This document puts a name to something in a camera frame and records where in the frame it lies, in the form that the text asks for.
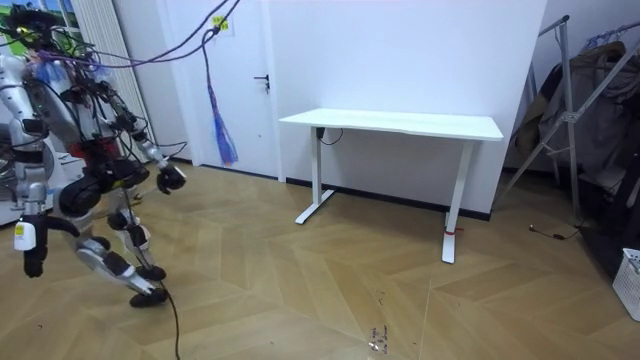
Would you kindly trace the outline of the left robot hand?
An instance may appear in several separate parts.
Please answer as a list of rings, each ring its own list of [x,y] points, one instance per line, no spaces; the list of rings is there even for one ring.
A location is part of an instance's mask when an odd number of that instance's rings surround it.
[[[48,231],[58,230],[78,237],[80,232],[69,221],[48,216],[23,215],[14,228],[14,249],[23,253],[23,270],[29,278],[40,277],[48,255]]]

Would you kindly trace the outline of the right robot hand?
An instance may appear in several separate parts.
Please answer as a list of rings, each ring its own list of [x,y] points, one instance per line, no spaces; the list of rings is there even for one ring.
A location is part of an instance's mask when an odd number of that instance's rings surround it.
[[[170,195],[172,190],[178,190],[185,184],[185,174],[172,164],[160,168],[156,176],[156,185],[159,191],[166,195]]]

